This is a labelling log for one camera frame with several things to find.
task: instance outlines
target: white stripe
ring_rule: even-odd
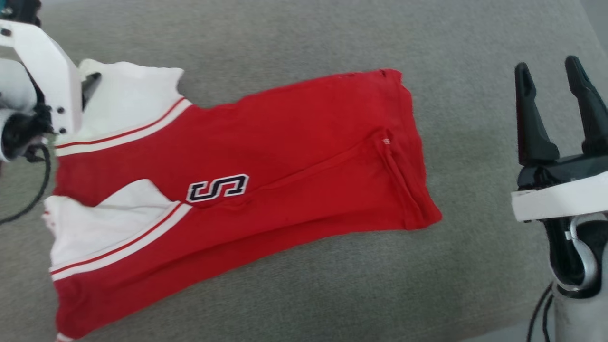
[[[137,131],[137,132],[125,135],[125,136],[121,136],[120,138],[115,138],[112,140],[99,142],[99,143],[91,144],[91,145],[72,145],[72,146],[67,146],[67,147],[58,147],[55,149],[55,154],[57,156],[67,156],[67,155],[73,155],[76,153],[94,152],[94,151],[103,150],[105,148],[110,148],[110,147],[126,144],[127,142],[141,139],[141,138],[151,135],[155,132],[158,132],[159,130],[166,127],[168,124],[173,122],[173,120],[175,120],[181,113],[183,113],[191,105],[192,105],[192,102],[188,101],[187,99],[183,99],[162,120],[160,120],[159,122],[155,123],[154,125],[146,128],[144,130]]]
[[[173,210],[175,208],[175,205],[172,206],[170,208],[170,210]],[[89,271],[93,271],[93,270],[97,270],[99,268],[102,267],[106,267],[108,265],[111,265],[114,262],[117,262],[135,252],[137,252],[138,250],[141,250],[143,247],[146,247],[147,245],[149,245],[150,243],[152,243],[153,241],[155,241],[156,239],[158,239],[160,236],[162,236],[163,234],[165,234],[167,231],[169,231],[169,229],[171,229],[172,227],[174,227],[182,218],[184,218],[184,216],[188,213],[188,211],[191,209],[192,207],[187,205],[187,204],[181,204],[181,206],[173,213],[173,215],[171,215],[171,217],[169,217],[166,221],[164,221],[160,226],[156,227],[156,229],[154,229],[151,233],[149,233],[148,235],[146,235],[145,237],[143,237],[141,240],[137,241],[136,243],[130,245],[129,247],[126,247],[116,253],[112,253],[102,259],[99,260],[95,260],[93,262],[90,263],[85,263],[83,265],[79,265],[79,266],[74,266],[74,267],[70,267],[64,271],[61,271],[59,273],[55,273],[55,274],[51,274],[51,278],[53,279],[53,281],[57,281],[59,279],[63,279],[69,276],[72,276],[74,274],[77,273],[84,273],[84,272],[89,272]],[[162,219],[164,219],[166,217],[166,215],[163,215],[162,218],[158,221],[162,221]],[[116,246],[112,246],[110,248],[107,248],[106,250],[103,251],[99,251],[97,252],[95,255],[90,255],[87,256],[86,259],[81,260],[81,261],[70,261],[68,265],[73,265],[75,263],[79,263],[79,262],[84,262],[86,260],[90,260],[90,259],[94,259],[95,257],[101,256],[105,253],[108,253],[112,250],[116,250],[117,248],[120,248],[121,246],[127,245],[130,242],[132,242],[133,240],[136,240],[138,237],[144,235],[146,232],[148,232],[149,229],[143,230],[141,233],[139,233],[138,235],[125,240],[123,243],[116,245]],[[59,270],[60,268],[63,268],[65,266],[68,265],[58,265],[58,266],[54,266],[52,267],[50,270]]]
[[[62,333],[58,333],[57,334],[57,341],[59,342],[71,342],[74,341],[73,338],[69,338],[66,335],[63,335]]]

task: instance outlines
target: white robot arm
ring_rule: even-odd
[[[13,48],[25,69],[6,60],[0,65],[0,99],[5,102],[0,102],[0,161],[31,154],[31,146],[38,145],[44,133],[80,129],[83,98],[78,70],[39,27],[39,8],[38,0],[13,0],[1,11],[0,46]]]

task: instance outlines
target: gray fabric surface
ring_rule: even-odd
[[[581,0],[587,16],[591,21],[599,42],[605,51],[608,51],[608,1],[605,0]]]
[[[112,0],[50,2],[45,30],[75,60],[186,70],[211,106],[321,75],[396,68],[415,101],[444,220],[333,237],[192,286],[84,341],[454,341],[527,318],[549,280],[540,225],[514,221],[513,67],[530,65],[565,154],[582,130],[563,61],[608,97],[608,58],[578,0]],[[42,166],[2,168],[0,213]],[[38,206],[0,229],[0,341],[52,341],[51,234]]]

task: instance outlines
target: red and white jersey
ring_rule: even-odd
[[[397,71],[208,110],[177,93],[179,69],[89,60],[81,71],[103,81],[82,131],[56,142],[45,202],[60,341],[293,246],[441,218]]]

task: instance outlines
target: white mounting bracket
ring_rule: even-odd
[[[0,20],[0,46],[12,47],[51,108],[55,133],[76,133],[82,123],[78,69],[65,51],[36,25]]]
[[[541,190],[511,193],[517,221],[608,212],[608,172]]]

